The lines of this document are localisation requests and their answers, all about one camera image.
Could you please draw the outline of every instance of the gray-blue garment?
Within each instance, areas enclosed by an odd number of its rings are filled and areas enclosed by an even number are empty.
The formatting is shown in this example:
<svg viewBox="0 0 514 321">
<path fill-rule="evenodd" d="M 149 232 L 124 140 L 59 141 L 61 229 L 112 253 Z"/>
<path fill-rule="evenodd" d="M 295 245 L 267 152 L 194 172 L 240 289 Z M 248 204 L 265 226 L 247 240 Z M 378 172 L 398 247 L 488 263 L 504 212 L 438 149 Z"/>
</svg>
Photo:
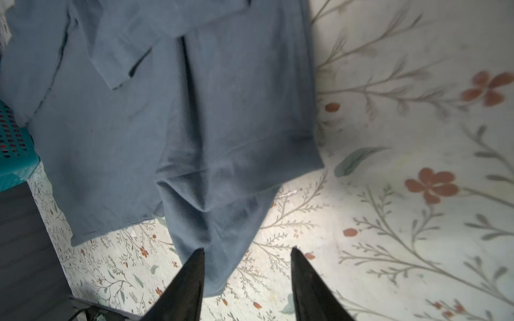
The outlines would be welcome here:
<svg viewBox="0 0 514 321">
<path fill-rule="evenodd" d="M 218 295 L 280 184 L 323 166 L 307 3 L 247 1 L 16 0 L 0 98 L 73 245 L 164 215 Z"/>
</svg>

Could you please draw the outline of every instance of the red flower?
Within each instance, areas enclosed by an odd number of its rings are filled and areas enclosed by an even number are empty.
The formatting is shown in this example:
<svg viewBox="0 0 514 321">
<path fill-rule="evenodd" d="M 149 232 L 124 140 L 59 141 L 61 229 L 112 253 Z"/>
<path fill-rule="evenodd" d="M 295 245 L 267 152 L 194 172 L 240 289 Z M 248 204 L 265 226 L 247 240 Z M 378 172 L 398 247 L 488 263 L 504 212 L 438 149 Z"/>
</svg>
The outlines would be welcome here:
<svg viewBox="0 0 514 321">
<path fill-rule="evenodd" d="M 316 258 L 316 256 L 314 256 L 314 254 L 312 252 L 305 253 L 305 258 L 307 258 L 308 260 L 314 260 Z"/>
<path fill-rule="evenodd" d="M 443 305 L 441 303 L 439 303 L 439 302 L 432 303 L 432 306 L 435 307 L 438 310 L 440 310 L 443 307 Z"/>
<path fill-rule="evenodd" d="M 329 103 L 325 106 L 325 110 L 328 112 L 336 112 L 341 108 L 341 104 L 339 103 Z"/>
<path fill-rule="evenodd" d="M 439 204 L 441 203 L 439 196 L 450 197 L 458 193 L 457 185 L 451 183 L 455 180 L 453 173 L 434 173 L 431 168 L 425 167 L 419 171 L 419 180 L 408 179 L 405 181 L 405 186 L 410 192 L 423 192 L 427 204 Z"/>
<path fill-rule="evenodd" d="M 508 85 L 514 81 L 514 73 L 504 72 L 496 75 L 491 80 L 491 75 L 487 70 L 480 71 L 472 79 L 471 82 L 476 87 L 468 89 L 461 94 L 461 98 L 465 102 L 470 102 L 480 97 L 484 92 L 484 105 L 486 107 L 501 104 L 505 97 L 494 90 L 495 88 Z"/>
<path fill-rule="evenodd" d="M 464 309 L 464 307 L 460 303 L 457 303 L 454 307 L 455 307 L 455 312 L 457 312 L 457 313 L 466 312 L 466 309 Z"/>
<path fill-rule="evenodd" d="M 141 250 L 141 254 L 144 256 L 144 257 L 148 257 L 148 251 L 144 249 L 144 247 L 140 247 L 139 248 Z"/>
<path fill-rule="evenodd" d="M 346 230 L 343 231 L 343 235 L 346 236 L 346 237 L 354 237 L 357 234 L 359 234 L 359 231 L 354 229 L 354 228 L 346 229 Z"/>
</svg>

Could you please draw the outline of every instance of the shirt sleeve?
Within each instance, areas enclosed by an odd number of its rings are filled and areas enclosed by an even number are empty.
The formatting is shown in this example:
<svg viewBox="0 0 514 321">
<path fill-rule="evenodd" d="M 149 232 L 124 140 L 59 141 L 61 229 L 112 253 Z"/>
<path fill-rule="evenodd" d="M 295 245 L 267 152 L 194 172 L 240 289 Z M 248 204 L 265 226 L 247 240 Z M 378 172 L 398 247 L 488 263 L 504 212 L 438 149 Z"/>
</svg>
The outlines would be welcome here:
<svg viewBox="0 0 514 321">
<path fill-rule="evenodd" d="M 0 67 L 0 99 L 25 126 L 58 69 L 69 24 L 67 0 L 16 0 L 6 17 L 12 38 Z"/>
<path fill-rule="evenodd" d="M 249 0 L 73 0 L 91 62 L 107 86 L 130 79 L 138 63 L 162 37 L 180 37 L 223 16 L 242 11 Z"/>
</svg>

